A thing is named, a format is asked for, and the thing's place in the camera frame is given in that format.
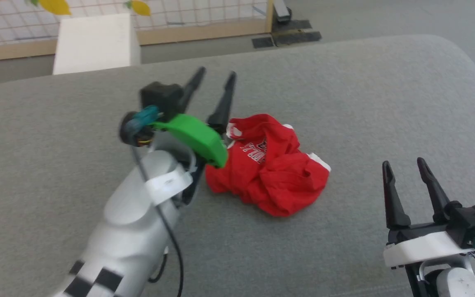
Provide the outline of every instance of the yellow leaf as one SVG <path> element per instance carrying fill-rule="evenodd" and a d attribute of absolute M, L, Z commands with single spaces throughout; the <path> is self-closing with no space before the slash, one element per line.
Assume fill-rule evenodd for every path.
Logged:
<path fill-rule="evenodd" d="M 40 5 L 43 9 L 53 14 L 71 14 L 69 5 L 65 0 L 40 0 Z"/>
<path fill-rule="evenodd" d="M 133 11 L 139 15 L 150 15 L 150 9 L 149 9 L 148 4 L 142 1 L 133 0 L 132 7 L 133 7 Z"/>

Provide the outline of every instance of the red shirt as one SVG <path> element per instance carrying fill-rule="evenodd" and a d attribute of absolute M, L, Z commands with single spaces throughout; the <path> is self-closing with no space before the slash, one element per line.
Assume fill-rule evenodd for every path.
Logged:
<path fill-rule="evenodd" d="M 267 114 L 233 118 L 227 135 L 235 139 L 222 169 L 206 168 L 213 192 L 232 192 L 273 216 L 286 217 L 313 203 L 329 170 L 298 150 L 293 129 Z"/>

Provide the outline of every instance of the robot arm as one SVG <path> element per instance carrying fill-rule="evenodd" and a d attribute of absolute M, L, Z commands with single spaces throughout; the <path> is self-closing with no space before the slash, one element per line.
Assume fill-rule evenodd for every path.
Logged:
<path fill-rule="evenodd" d="M 183 114 L 204 73 L 200 68 L 183 88 L 153 82 L 141 90 L 142 111 L 128 113 L 120 126 L 137 167 L 107 202 L 86 249 L 53 297 L 139 297 L 169 239 L 181 265 L 181 295 L 182 259 L 172 229 L 179 208 L 192 201 L 205 164 L 226 163 L 221 127 L 228 123 L 235 84 L 232 73 L 207 126 Z M 139 158 L 135 147 L 147 145 L 148 153 Z"/>
<path fill-rule="evenodd" d="M 434 210 L 433 222 L 411 224 L 395 189 L 388 161 L 382 164 L 388 243 L 384 261 L 391 269 L 403 267 L 414 297 L 475 296 L 475 275 L 470 257 L 475 255 L 475 205 L 462 207 L 449 201 L 422 158 L 417 166 L 428 187 Z M 448 265 L 426 273 L 436 265 Z"/>

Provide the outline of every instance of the wooden frame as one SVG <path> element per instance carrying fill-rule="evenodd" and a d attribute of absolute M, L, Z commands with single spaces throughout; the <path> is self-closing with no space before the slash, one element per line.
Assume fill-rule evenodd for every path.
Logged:
<path fill-rule="evenodd" d="M 165 28 L 138 31 L 140 45 L 214 39 L 230 36 L 270 33 L 272 30 L 273 0 L 267 2 L 266 19 L 251 19 L 234 23 L 218 23 L 208 26 Z M 0 45 L 0 60 L 43 56 L 56 52 L 56 40 L 45 40 L 15 45 Z"/>

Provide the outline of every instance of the gray fabric surface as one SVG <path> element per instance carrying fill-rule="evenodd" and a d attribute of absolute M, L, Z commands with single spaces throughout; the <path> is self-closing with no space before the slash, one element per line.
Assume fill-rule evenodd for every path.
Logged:
<path fill-rule="evenodd" d="M 423 156 L 451 199 L 475 203 L 475 65 L 435 36 L 396 36 L 57 75 L 0 85 L 0 297 L 41 297 L 59 284 L 133 167 L 117 139 L 137 92 L 207 76 L 188 112 L 205 118 L 229 71 L 232 116 L 270 113 L 301 149 L 332 167 L 319 199 L 271 218 L 202 183 L 177 228 L 184 296 L 410 296 L 384 267 L 381 162 L 405 210 L 429 222 Z M 145 296 L 174 296 L 175 256 Z"/>

